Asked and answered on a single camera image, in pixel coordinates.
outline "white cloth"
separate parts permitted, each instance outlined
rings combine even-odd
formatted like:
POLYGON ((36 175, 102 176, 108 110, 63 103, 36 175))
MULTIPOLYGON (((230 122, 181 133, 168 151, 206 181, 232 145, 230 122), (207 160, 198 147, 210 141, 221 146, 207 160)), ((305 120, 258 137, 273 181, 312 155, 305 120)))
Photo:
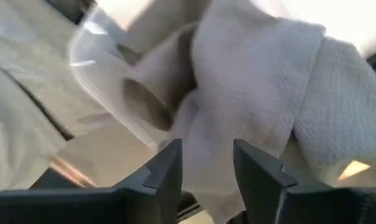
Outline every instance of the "white cloth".
POLYGON ((65 143, 8 75, 76 136, 108 117, 68 68, 66 49, 74 30, 45 1, 0 0, 0 190, 29 188, 65 143))
POLYGON ((65 140, 0 69, 0 190, 29 188, 65 140))
POLYGON ((75 26, 42 0, 0 0, 0 67, 74 135, 107 113, 74 80, 66 59, 75 26))
POLYGON ((356 46, 364 58, 376 53, 376 0, 251 0, 276 17, 321 24, 326 35, 356 46))
POLYGON ((216 223, 244 209, 235 138, 279 157, 293 132, 296 150, 327 183, 353 159, 376 169, 376 74, 354 46, 248 0, 213 1, 193 29, 150 52, 124 82, 124 98, 160 129, 174 116, 170 139, 183 139, 184 190, 216 223))

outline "towel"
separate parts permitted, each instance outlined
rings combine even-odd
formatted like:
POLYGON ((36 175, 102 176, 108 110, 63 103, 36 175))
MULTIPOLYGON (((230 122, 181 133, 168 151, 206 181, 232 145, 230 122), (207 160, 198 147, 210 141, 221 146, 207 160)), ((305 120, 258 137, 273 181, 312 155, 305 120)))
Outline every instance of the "towel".
POLYGON ((251 1, 273 16, 322 24, 326 36, 352 43, 365 58, 376 53, 376 0, 251 1))
POLYGON ((328 184, 354 159, 376 170, 376 74, 321 26, 249 0, 213 1, 134 67, 123 92, 136 116, 182 138, 183 190, 215 223, 244 210, 235 138, 275 157, 294 147, 328 184))
POLYGON ((45 1, 0 0, 0 67, 79 136, 110 116, 73 79, 66 54, 75 28, 45 1))
POLYGON ((0 68, 0 190, 28 189, 65 140, 0 68))

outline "textured cloth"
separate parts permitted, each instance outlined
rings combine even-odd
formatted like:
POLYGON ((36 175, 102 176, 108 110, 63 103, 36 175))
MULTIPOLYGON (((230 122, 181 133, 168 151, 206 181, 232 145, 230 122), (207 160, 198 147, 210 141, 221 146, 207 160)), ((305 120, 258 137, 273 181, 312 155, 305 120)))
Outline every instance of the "textured cloth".
POLYGON ((29 188, 65 140, 13 81, 23 84, 73 135, 110 117, 71 75, 75 30, 42 0, 0 0, 0 190, 29 188))
POLYGON ((29 188, 64 144, 42 112, 0 69, 0 190, 29 188))
POLYGON ((0 0, 0 67, 69 132, 99 126, 107 112, 85 94, 67 63, 75 26, 42 0, 0 0))
POLYGON ((376 74, 322 27, 270 17, 248 0, 213 1, 197 27, 137 64, 124 99, 183 139, 183 188, 216 223, 244 209, 235 138, 280 157, 293 133, 298 143, 288 147, 329 184, 353 159, 376 169, 376 74))
POLYGON ((365 58, 376 53, 376 0, 251 1, 276 17, 321 24, 326 36, 355 45, 365 58))

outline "clear plastic container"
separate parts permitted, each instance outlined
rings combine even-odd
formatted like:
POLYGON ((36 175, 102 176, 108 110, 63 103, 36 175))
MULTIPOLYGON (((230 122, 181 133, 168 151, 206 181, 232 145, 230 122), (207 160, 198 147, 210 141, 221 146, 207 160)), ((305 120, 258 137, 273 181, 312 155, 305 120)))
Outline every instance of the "clear plastic container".
POLYGON ((122 81, 130 75, 132 64, 142 55, 137 51, 145 51, 144 46, 137 47, 137 51, 126 47, 131 46, 129 25, 150 1, 108 1, 115 2, 114 6, 98 2, 99 5, 95 4, 87 13, 70 43, 69 60, 73 75, 89 95, 137 138, 149 148, 157 149, 167 138, 167 132, 128 112, 122 97, 122 81), (129 4, 128 10, 121 10, 125 4, 129 4), (120 17, 124 12, 129 15, 120 17))

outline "white towel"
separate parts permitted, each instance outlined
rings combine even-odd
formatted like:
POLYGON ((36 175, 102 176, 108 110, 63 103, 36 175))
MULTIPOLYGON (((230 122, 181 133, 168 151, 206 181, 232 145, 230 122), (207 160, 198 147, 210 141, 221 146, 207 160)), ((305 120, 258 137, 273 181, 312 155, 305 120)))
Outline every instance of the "white towel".
POLYGON ((279 157, 293 133, 329 184, 353 159, 376 169, 376 74, 323 32, 249 0, 213 1, 197 27, 171 35, 124 82, 130 110, 183 139, 184 190, 216 223, 244 210, 235 138, 279 157))
POLYGON ((0 190, 29 188, 64 144, 32 100, 0 69, 0 190))
POLYGON ((101 126, 107 112, 74 80, 67 46, 75 26, 42 0, 0 0, 0 67, 29 89, 74 135, 101 126))

